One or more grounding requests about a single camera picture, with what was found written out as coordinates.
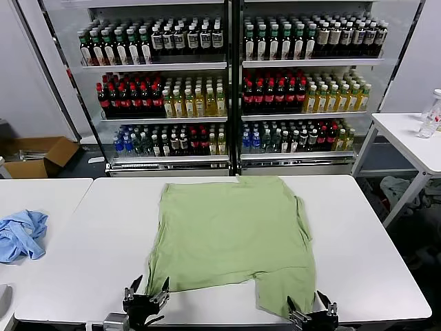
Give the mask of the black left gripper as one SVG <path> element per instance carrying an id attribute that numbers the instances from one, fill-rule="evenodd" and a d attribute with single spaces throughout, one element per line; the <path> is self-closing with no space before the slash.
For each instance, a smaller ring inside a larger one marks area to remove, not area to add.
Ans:
<path id="1" fill-rule="evenodd" d="M 153 297 L 135 294 L 142 278 L 143 275 L 140 275 L 124 289 L 123 310 L 128 315 L 130 326 L 148 326 L 165 317 L 161 310 L 170 297 L 170 278 L 166 278 L 161 291 Z"/>

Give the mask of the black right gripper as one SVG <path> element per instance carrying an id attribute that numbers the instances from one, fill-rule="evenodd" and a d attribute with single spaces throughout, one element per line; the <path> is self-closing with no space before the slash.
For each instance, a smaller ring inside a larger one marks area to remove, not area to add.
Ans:
<path id="1" fill-rule="evenodd" d="M 300 324 L 301 330 L 306 331 L 334 331 L 339 325 L 338 306 L 335 301 L 331 301 L 326 294 L 316 291 L 320 310 L 310 314 L 303 314 L 297 311 L 296 306 L 290 296 L 287 296 L 289 309 L 289 320 L 293 324 Z"/>

